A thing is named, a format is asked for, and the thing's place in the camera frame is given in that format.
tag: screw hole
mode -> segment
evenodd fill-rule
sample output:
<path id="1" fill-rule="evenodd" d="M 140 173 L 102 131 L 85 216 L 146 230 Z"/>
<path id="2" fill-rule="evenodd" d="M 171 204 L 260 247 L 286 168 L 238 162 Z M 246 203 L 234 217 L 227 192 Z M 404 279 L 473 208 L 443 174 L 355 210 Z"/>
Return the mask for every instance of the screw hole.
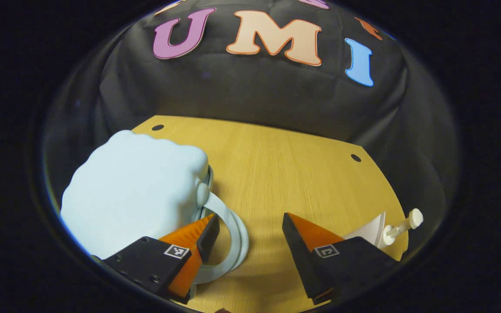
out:
<path id="1" fill-rule="evenodd" d="M 152 283 L 160 283 L 160 278 L 157 277 L 156 275 L 152 275 L 152 276 L 150 276 L 150 281 Z"/>

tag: orange letter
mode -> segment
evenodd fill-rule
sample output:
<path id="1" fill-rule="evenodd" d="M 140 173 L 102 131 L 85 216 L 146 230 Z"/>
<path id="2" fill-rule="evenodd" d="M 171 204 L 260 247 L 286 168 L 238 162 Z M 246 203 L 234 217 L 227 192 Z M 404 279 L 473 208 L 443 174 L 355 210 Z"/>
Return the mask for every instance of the orange letter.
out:
<path id="1" fill-rule="evenodd" d="M 322 60 L 316 51 L 316 34 L 322 28 L 305 20 L 292 20 L 284 28 L 265 12 L 243 10 L 235 12 L 241 18 L 237 39 L 227 46 L 227 52 L 235 55 L 254 55 L 260 47 L 254 44 L 256 34 L 260 36 L 270 55 L 276 55 L 291 41 L 291 48 L 285 56 L 295 62 L 319 66 Z"/>
<path id="2" fill-rule="evenodd" d="M 367 32 L 369 32 L 372 36 L 382 40 L 382 37 L 380 37 L 378 33 L 378 30 L 376 28 L 374 28 L 372 25 L 368 24 L 367 22 L 364 22 L 364 20 L 360 20 L 359 18 L 355 18 L 356 20 L 358 20 L 361 25 L 362 25 L 362 28 L 366 29 Z"/>

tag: black fabric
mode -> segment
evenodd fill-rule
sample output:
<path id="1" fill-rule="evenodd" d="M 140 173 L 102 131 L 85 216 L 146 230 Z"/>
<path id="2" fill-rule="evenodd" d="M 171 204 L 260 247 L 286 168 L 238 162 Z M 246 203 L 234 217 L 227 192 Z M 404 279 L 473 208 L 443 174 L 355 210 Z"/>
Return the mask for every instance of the black fabric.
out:
<path id="1" fill-rule="evenodd" d="M 380 29 L 378 40 L 355 14 L 328 4 L 330 10 L 296 0 L 190 0 L 157 17 L 150 12 L 109 38 L 72 73 L 48 111 L 42 153 L 56 205 L 95 148 L 152 115 L 244 121 L 363 146 L 405 212 L 417 207 L 425 214 L 424 225 L 410 234 L 410 251 L 422 246 L 447 214 L 458 179 L 457 131 L 447 101 L 406 48 Z M 153 55 L 157 26 L 180 18 L 170 40 L 180 43 L 187 15 L 208 7 L 217 10 L 195 50 L 171 60 Z M 258 36 L 258 54 L 228 53 L 239 29 L 237 10 L 261 10 L 281 27 L 294 19 L 319 25 L 322 65 L 287 59 L 289 44 L 271 56 Z M 373 87 L 346 77 L 351 50 L 345 38 L 372 50 Z"/>

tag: wooden table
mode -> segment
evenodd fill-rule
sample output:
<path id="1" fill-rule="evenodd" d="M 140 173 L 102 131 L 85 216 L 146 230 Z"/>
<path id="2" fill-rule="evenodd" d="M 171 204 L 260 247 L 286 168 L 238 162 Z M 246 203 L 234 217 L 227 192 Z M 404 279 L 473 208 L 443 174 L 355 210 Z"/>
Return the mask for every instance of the wooden table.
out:
<path id="1" fill-rule="evenodd" d="M 163 125 L 159 130 L 152 130 Z M 342 141 L 232 121 L 155 116 L 134 130 L 207 153 L 214 169 L 212 192 L 245 222 L 250 248 L 231 273 L 198 285 L 186 305 L 214 313 L 301 312 L 315 305 L 306 297 L 282 232 L 291 212 L 336 234 L 345 234 L 386 212 L 386 224 L 405 219 L 390 184 L 360 146 Z M 357 162 L 351 155 L 358 156 Z M 400 260 L 407 233 L 384 252 Z M 227 254 L 224 225 L 211 263 Z"/>

